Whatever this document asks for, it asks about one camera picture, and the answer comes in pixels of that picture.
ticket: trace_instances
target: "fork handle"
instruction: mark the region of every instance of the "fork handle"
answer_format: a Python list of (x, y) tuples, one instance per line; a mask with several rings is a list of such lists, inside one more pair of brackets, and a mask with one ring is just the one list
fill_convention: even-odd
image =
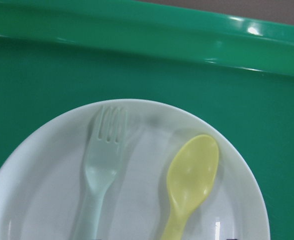
[(104, 195), (86, 191), (72, 240), (96, 240)]

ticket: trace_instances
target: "spoon bowl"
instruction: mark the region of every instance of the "spoon bowl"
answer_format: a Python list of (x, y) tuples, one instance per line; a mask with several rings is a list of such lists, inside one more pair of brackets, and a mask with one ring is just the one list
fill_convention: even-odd
[(181, 239), (189, 216), (211, 192), (218, 162), (218, 144), (209, 135), (198, 135), (179, 150), (167, 174), (171, 208), (161, 240)]

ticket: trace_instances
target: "gray surface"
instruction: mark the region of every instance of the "gray surface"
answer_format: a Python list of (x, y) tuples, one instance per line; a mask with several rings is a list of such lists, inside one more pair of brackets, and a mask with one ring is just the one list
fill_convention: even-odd
[(294, 0), (143, 0), (294, 25)]

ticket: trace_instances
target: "plastic fork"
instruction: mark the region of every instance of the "plastic fork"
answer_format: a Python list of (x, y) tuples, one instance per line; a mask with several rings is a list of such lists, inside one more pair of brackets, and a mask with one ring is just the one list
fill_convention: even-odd
[(95, 240), (103, 199), (122, 165), (127, 112), (103, 106), (95, 118), (83, 172), (85, 191), (73, 240)]

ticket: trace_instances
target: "yellow spoon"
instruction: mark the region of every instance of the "yellow spoon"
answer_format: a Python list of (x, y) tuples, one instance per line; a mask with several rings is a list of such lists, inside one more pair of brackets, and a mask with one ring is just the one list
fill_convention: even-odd
[(189, 140), (167, 174), (170, 216), (161, 240), (180, 240), (189, 216), (209, 195), (219, 162), (217, 142), (209, 135)]

